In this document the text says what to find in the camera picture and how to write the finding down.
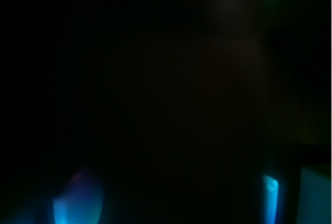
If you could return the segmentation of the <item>blue-lit gripper right finger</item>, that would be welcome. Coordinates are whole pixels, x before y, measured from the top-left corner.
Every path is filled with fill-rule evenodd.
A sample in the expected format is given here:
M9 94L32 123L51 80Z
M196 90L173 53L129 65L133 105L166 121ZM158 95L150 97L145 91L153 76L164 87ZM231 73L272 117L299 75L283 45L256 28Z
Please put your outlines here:
M279 182L266 174L263 174L262 180L264 183L263 223L275 224L278 207Z

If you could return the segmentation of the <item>blue-lit gripper left finger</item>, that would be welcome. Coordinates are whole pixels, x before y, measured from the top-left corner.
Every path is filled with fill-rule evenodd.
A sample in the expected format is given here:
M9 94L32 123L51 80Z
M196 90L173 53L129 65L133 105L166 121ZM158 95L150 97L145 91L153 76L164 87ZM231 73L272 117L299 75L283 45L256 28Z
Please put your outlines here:
M64 190L53 198L55 223L98 223L103 207L103 187L91 168L76 172Z

